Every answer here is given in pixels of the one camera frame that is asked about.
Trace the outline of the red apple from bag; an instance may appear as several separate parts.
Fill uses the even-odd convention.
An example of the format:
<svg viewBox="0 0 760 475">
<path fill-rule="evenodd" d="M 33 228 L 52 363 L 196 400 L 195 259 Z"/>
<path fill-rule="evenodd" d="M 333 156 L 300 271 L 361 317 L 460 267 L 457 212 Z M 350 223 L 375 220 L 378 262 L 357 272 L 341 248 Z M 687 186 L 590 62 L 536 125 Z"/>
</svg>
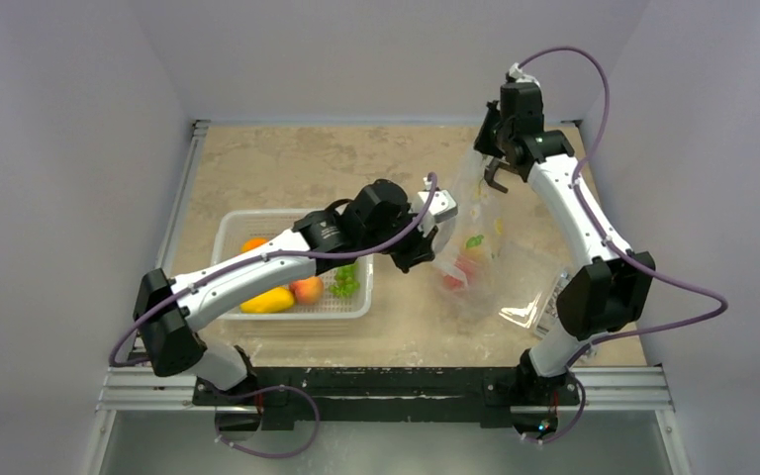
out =
<svg viewBox="0 0 760 475">
<path fill-rule="evenodd" d="M 445 290 L 460 292 L 469 290 L 478 274 L 477 263 L 463 255 L 458 255 L 453 262 L 440 270 L 441 285 Z"/>
</svg>

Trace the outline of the clear printed plastic bag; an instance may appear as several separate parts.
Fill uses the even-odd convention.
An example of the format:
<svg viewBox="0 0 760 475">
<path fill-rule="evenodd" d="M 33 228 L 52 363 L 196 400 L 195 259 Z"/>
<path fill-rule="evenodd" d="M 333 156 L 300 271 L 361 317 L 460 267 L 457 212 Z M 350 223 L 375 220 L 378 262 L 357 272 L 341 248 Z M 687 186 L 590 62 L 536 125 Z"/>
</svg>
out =
<svg viewBox="0 0 760 475">
<path fill-rule="evenodd" d="M 550 289 L 563 266 L 552 254 L 521 241 L 504 224 L 503 194 L 483 179 L 489 160 L 468 149 L 447 186 L 458 205 L 455 229 L 432 263 L 435 294 L 467 321 L 501 318 L 530 329 L 537 299 Z M 478 274 L 467 291 L 441 285 L 441 268 L 458 255 L 474 260 Z"/>
</svg>

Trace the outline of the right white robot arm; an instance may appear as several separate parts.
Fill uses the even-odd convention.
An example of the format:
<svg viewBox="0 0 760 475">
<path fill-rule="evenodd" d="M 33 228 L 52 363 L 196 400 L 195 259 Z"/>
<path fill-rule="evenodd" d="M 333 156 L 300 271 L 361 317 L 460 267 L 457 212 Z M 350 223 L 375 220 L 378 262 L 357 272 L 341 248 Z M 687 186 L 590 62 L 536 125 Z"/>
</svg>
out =
<svg viewBox="0 0 760 475">
<path fill-rule="evenodd" d="M 595 199 L 583 194 L 574 148 L 562 132 L 544 128 L 535 80 L 507 80 L 487 108 L 474 142 L 487 159 L 485 183 L 506 192 L 496 180 L 503 169 L 528 184 L 565 236 L 575 267 L 555 302 L 557 324 L 522 354 L 515 371 L 514 389 L 538 403 L 564 384 L 580 350 L 641 317 L 652 278 L 638 267 L 654 269 L 655 262 L 649 252 L 633 251 Z"/>
</svg>

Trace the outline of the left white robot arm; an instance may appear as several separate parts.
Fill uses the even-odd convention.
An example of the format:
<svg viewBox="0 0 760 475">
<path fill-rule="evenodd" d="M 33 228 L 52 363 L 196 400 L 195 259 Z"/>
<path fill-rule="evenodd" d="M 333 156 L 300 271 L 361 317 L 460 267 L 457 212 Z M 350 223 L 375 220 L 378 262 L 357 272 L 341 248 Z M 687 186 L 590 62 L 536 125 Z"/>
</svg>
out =
<svg viewBox="0 0 760 475">
<path fill-rule="evenodd" d="M 378 179 L 352 199 L 312 211 L 266 243 L 203 270 L 169 277 L 156 268 L 140 282 L 132 333 L 141 361 L 157 377 L 193 374 L 230 404 L 254 395 L 253 366 L 237 346 L 207 343 L 199 332 L 229 310 L 273 289 L 373 254 L 385 254 L 407 273 L 434 260 L 446 245 L 457 203 L 431 173 L 425 190 L 409 196 Z"/>
</svg>

